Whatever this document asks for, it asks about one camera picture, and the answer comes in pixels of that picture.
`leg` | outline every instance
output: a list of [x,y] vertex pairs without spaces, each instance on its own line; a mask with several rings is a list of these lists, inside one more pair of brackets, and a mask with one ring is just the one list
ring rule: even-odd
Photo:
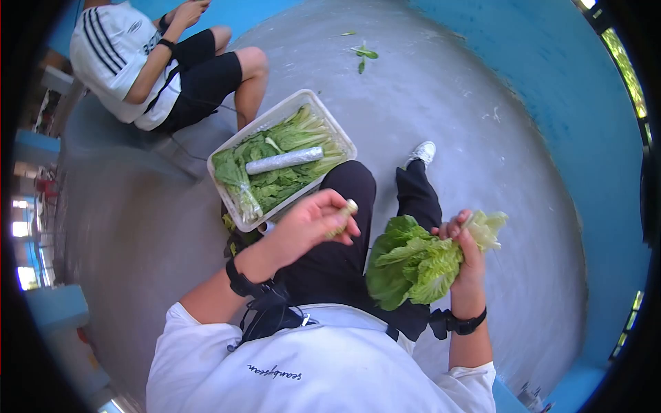
[[243,129],[257,116],[268,82],[268,61],[261,49],[249,47],[235,51],[241,64],[241,84],[234,94],[237,129]]
[[215,55],[220,56],[225,53],[229,39],[232,38],[232,29],[229,26],[214,26],[209,30],[214,35]]
[[293,305],[342,303],[356,307],[369,300],[362,275],[376,182],[363,164],[348,161],[332,169],[321,188],[332,188],[356,201],[359,209],[354,218],[361,235],[352,246],[332,242],[316,246],[291,266],[281,269],[276,280],[284,279]]
[[182,72],[216,56],[219,42],[223,40],[221,26],[208,28],[176,44],[175,59],[179,62]]
[[241,85],[241,64],[229,52],[183,71],[180,77],[181,93],[165,121],[154,129],[157,132],[173,133],[213,113]]
[[441,225],[438,196],[427,181],[424,163],[420,159],[408,164],[406,170],[397,168],[397,200],[397,216],[410,215],[427,231]]

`white t-shirt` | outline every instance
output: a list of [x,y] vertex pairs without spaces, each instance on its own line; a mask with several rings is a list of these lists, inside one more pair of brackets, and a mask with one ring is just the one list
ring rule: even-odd
[[147,411],[495,412],[493,363],[455,367],[436,382],[386,324],[339,304],[301,309],[319,324],[241,344],[230,324],[200,324],[177,303],[167,313],[147,381]]
[[178,65],[176,59],[159,76],[143,104],[130,104],[124,98],[160,39],[151,20],[128,1],[85,9],[69,45],[73,72],[117,119],[152,130],[163,123],[181,92],[177,73],[161,91],[154,107],[145,113],[170,71]]

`black watch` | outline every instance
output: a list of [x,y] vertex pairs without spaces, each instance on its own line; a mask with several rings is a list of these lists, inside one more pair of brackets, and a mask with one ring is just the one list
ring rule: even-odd
[[246,276],[237,271],[237,267],[234,265],[234,258],[230,258],[227,261],[225,271],[227,271],[230,288],[241,297],[252,295],[254,298],[260,298],[273,289],[275,285],[273,280],[258,284],[252,283]]
[[172,55],[174,55],[176,52],[176,45],[172,43],[170,40],[160,39],[157,44],[162,44],[164,46],[167,46],[168,49],[170,49],[170,51],[172,52]]
[[165,16],[167,16],[167,14],[163,15],[163,17],[161,17],[161,20],[159,20],[159,28],[161,29],[161,34],[165,33],[168,27],[170,27],[170,25],[165,22]]
[[466,336],[474,332],[485,318],[486,307],[482,314],[470,320],[459,320],[450,310],[441,311],[436,309],[429,316],[429,326],[437,339],[445,340],[448,331],[454,331],[460,336]]

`vegetable bundle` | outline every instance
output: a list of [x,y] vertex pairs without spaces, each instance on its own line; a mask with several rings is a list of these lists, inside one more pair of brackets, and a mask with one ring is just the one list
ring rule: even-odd
[[[245,165],[282,153],[321,147],[318,161],[248,176]],[[246,138],[233,149],[212,156],[215,179],[225,185],[244,222],[254,221],[310,182],[346,160],[322,119],[303,105],[295,114],[270,129]]]
[[[507,218],[502,212],[473,214],[467,228],[481,251],[500,249],[496,237]],[[369,294],[387,311],[406,299],[431,304],[447,294],[462,262],[457,241],[431,235],[409,215],[391,218],[369,257],[365,274]]]

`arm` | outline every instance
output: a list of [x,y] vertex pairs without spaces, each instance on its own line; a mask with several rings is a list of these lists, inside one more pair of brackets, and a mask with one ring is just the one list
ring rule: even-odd
[[[170,27],[168,27],[163,35],[163,39],[177,43],[184,30],[200,20],[200,15],[206,10],[209,2],[210,0],[187,1],[173,10],[175,14],[172,23],[170,23]],[[163,44],[157,44],[154,50],[149,53],[147,62],[128,90],[126,97],[124,97],[124,102],[143,104],[153,89],[156,80],[158,80],[170,62],[171,57],[172,51],[170,48]]]
[[[175,18],[176,10],[179,8],[179,6],[173,8],[169,12],[165,13],[165,24],[170,25],[172,24],[172,20]],[[157,18],[156,20],[152,20],[151,23],[156,27],[158,30],[161,29],[159,26],[159,23],[161,22],[161,18]]]
[[[237,271],[253,283],[265,282],[280,268],[293,264],[314,246],[327,241],[326,233],[346,224],[346,229],[332,241],[351,245],[351,236],[360,230],[352,217],[337,212],[346,200],[334,190],[322,190],[304,198],[256,244],[235,258]],[[188,313],[201,324],[228,322],[245,302],[229,286],[222,269],[187,293],[180,301]]]
[[[485,255],[467,229],[461,230],[461,224],[468,219],[471,212],[464,209],[449,223],[444,223],[439,233],[442,239],[448,235],[461,245],[464,262],[459,275],[450,287],[450,306],[452,314],[460,320],[478,317],[485,310]],[[452,332],[450,339],[449,368],[478,367],[493,361],[491,341],[489,339],[486,320],[466,336]]]

